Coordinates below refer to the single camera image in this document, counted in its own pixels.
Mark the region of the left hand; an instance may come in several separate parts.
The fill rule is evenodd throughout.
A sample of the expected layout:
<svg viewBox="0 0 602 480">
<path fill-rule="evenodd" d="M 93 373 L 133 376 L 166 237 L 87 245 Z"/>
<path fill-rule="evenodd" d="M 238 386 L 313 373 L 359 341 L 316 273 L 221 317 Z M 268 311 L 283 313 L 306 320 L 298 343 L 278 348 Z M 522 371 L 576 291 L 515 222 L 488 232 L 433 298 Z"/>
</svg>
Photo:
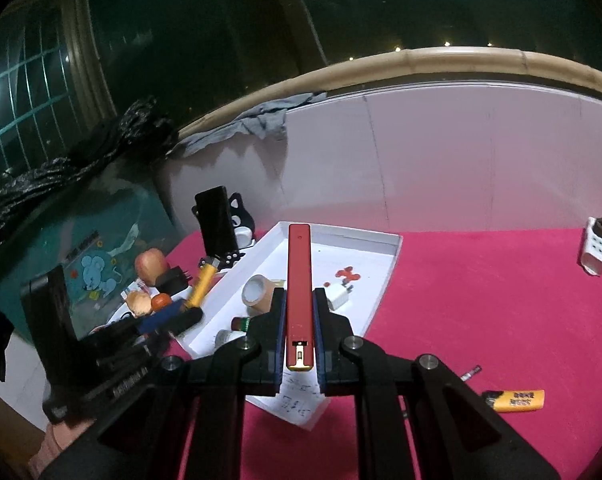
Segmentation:
<svg viewBox="0 0 602 480">
<path fill-rule="evenodd" d="M 45 437 L 39 450 L 28 461 L 28 471 L 33 479 L 38 479 L 44 469 L 68 448 L 76 439 L 92 426 L 92 419 L 81 420 L 74 425 L 66 422 L 48 424 Z"/>
</svg>

